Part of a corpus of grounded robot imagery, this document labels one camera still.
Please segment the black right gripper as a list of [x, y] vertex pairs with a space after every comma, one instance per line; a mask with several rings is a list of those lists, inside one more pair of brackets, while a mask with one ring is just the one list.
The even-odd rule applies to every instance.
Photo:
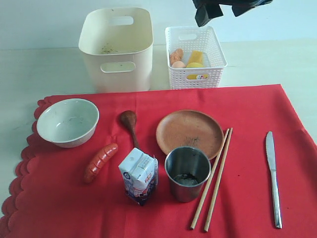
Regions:
[[232, 12], [235, 17], [238, 17], [253, 8], [271, 2], [272, 0], [193, 0], [194, 5], [198, 6], [195, 21], [198, 27], [203, 27], [212, 19], [222, 17], [223, 12], [219, 4], [232, 5]]

